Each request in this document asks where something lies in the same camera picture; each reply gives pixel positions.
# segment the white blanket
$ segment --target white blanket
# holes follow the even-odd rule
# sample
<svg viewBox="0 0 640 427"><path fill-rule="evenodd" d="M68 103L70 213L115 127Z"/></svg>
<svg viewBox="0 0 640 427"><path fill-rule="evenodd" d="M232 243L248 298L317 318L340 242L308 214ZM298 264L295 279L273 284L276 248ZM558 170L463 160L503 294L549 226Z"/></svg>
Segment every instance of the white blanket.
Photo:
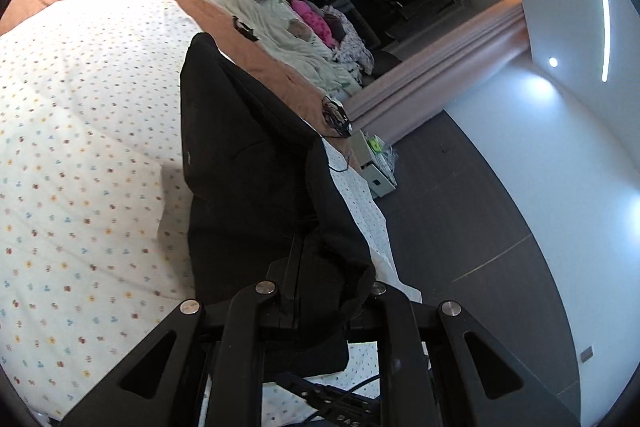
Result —
<svg viewBox="0 0 640 427"><path fill-rule="evenodd" d="M247 24L259 38L258 43L271 57L291 66L309 82L337 98L341 91L353 95L362 88L344 67L330 62L308 42L289 33L282 21L253 0L207 0Z"/></svg>
<svg viewBox="0 0 640 427"><path fill-rule="evenodd" d="M193 296L179 73L198 32L173 0L66 0L0 38L0 362L33 410L63 417ZM399 285L371 213L354 217ZM375 346L351 349L319 379L375 374ZM295 400L266 388L263 425L299 420Z"/></svg>

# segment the white box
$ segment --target white box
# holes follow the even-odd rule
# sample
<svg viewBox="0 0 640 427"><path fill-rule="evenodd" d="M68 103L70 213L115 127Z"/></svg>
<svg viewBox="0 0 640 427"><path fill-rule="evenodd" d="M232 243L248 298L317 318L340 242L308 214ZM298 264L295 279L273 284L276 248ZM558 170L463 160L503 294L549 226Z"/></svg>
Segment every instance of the white box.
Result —
<svg viewBox="0 0 640 427"><path fill-rule="evenodd" d="M369 147L362 131L356 131L351 136L349 145L360 166L360 175L366 179L374 198L384 196L396 189L396 179L393 175L391 175L392 179L387 178L376 165L376 154Z"/></svg>

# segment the bed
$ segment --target bed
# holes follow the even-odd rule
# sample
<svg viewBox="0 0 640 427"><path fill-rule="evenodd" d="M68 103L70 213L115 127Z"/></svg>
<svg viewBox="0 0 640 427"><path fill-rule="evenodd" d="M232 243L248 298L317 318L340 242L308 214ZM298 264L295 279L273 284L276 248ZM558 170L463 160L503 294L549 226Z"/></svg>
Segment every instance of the bed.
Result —
<svg viewBox="0 0 640 427"><path fill-rule="evenodd" d="M271 57L291 66L332 97L346 99L362 89L343 65L327 60L326 55L318 51L321 45L329 51L328 58L331 58L331 51L322 42L316 42L314 48L309 42L295 37L287 30L282 20L274 17L254 0L207 1L237 16L254 30L259 45ZM293 10L291 12L292 17L295 17Z"/></svg>
<svg viewBox="0 0 640 427"><path fill-rule="evenodd" d="M34 410L63 417L180 301L193 296L191 194L179 72L205 30L320 134L324 92L233 29L205 0L14 0L0 21L0 362ZM327 140L332 176L379 279L402 285L366 182ZM375 374L375 348L318 377ZM376 385L368 390L377 393ZM311 413L267 386L263 425Z"/></svg>

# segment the pink cloth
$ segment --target pink cloth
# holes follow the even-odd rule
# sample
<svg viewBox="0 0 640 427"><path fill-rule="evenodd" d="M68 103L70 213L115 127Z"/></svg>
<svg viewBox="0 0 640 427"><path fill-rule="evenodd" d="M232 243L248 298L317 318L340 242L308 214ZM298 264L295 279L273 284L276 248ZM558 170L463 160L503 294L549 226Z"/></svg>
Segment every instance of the pink cloth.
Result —
<svg viewBox="0 0 640 427"><path fill-rule="evenodd" d="M314 33L320 37L321 41L328 48L335 48L336 42L334 36L331 33L329 25L324 22L324 19L316 14L308 4L299 0L291 1L291 7L293 10L302 17L302 20L309 26Z"/></svg>

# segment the pink curtain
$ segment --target pink curtain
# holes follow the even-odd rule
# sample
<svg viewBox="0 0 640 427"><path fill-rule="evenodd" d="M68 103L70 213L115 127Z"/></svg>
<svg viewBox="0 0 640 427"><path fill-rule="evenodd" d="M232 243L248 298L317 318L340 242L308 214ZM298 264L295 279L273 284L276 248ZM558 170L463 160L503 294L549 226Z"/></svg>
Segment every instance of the pink curtain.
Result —
<svg viewBox="0 0 640 427"><path fill-rule="evenodd" d="M528 49L520 0L503 0L381 76L344 108L354 128L392 145Z"/></svg>

